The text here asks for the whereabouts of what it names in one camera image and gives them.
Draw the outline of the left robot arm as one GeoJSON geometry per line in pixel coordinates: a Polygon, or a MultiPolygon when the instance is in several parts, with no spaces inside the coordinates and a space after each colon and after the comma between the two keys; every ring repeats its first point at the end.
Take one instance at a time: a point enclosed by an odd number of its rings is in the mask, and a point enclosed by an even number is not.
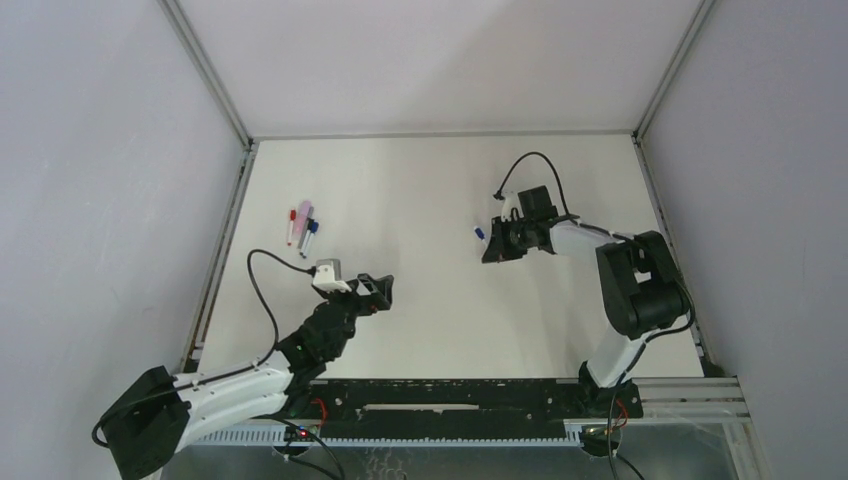
{"type": "Polygon", "coordinates": [[[360,274],[347,290],[323,291],[298,329],[253,360],[218,373],[142,373],[107,409],[93,438],[123,479],[143,479],[197,440],[242,421],[308,400],[309,384],[338,359],[360,317],[387,311],[394,278],[360,274]]]}

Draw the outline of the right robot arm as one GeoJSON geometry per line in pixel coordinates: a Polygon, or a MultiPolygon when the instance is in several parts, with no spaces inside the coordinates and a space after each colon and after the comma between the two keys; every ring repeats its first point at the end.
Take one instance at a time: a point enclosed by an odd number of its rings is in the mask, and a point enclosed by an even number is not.
{"type": "Polygon", "coordinates": [[[659,232],[625,234],[561,213],[544,186],[493,196],[501,212],[491,220],[482,263],[518,260],[532,249],[567,257],[591,254],[596,260],[608,328],[580,366],[588,389],[621,388],[650,343],[693,324],[693,300],[659,232]]]}

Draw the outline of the grey pen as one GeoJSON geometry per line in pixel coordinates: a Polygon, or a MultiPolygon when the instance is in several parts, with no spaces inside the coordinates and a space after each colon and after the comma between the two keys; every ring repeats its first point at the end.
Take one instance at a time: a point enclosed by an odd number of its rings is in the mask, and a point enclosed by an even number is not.
{"type": "Polygon", "coordinates": [[[300,238],[299,238],[299,241],[298,241],[298,245],[297,245],[298,253],[299,253],[299,250],[300,250],[300,248],[301,248],[301,246],[302,246],[302,244],[303,244],[303,242],[304,242],[304,238],[305,238],[306,233],[307,233],[307,231],[305,231],[305,230],[304,230],[304,225],[305,225],[305,223],[306,223],[306,221],[307,221],[307,219],[308,219],[308,218],[313,218],[313,213],[314,213],[314,207],[313,207],[313,206],[310,206],[310,207],[309,207],[309,209],[307,210],[307,214],[306,214],[306,216],[305,216],[305,218],[304,218],[304,221],[303,221],[303,226],[302,226],[302,230],[301,230],[301,235],[300,235],[300,238]]]}

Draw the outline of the white pen red end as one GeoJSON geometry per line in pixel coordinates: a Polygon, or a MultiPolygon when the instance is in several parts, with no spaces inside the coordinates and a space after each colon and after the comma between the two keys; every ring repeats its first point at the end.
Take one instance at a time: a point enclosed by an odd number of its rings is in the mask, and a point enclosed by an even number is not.
{"type": "Polygon", "coordinates": [[[286,245],[287,245],[287,246],[291,246],[291,245],[292,245],[292,236],[293,236],[294,226],[295,226],[296,220],[295,220],[295,221],[290,221],[290,220],[288,219],[288,223],[287,223],[287,230],[286,230],[286,237],[285,237],[286,245]]]}

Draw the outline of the pink highlighter pen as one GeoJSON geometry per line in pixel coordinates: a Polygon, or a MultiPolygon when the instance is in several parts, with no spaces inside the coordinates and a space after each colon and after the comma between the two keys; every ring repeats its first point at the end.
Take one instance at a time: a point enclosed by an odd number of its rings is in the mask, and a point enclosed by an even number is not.
{"type": "Polygon", "coordinates": [[[312,203],[309,200],[302,201],[297,209],[297,215],[294,222],[293,234],[300,235],[303,231],[309,211],[312,208],[312,203]]]}

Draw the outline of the white pen blue end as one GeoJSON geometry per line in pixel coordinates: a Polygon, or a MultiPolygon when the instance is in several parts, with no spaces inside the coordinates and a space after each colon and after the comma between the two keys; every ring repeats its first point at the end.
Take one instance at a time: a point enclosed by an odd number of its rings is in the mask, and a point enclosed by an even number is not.
{"type": "Polygon", "coordinates": [[[315,222],[316,222],[316,225],[315,225],[315,231],[314,231],[314,232],[307,232],[307,233],[306,233],[306,236],[305,236],[305,238],[304,238],[304,242],[303,242],[303,244],[302,244],[302,246],[301,246],[301,248],[300,248],[300,250],[299,250],[299,254],[300,254],[300,256],[301,256],[302,258],[307,258],[307,257],[308,257],[309,249],[310,249],[310,246],[311,246],[311,244],[312,244],[313,238],[314,238],[314,236],[315,236],[315,234],[316,234],[317,230],[318,230],[318,229],[319,229],[319,227],[320,227],[320,224],[319,224],[316,220],[315,220],[315,222]]]}

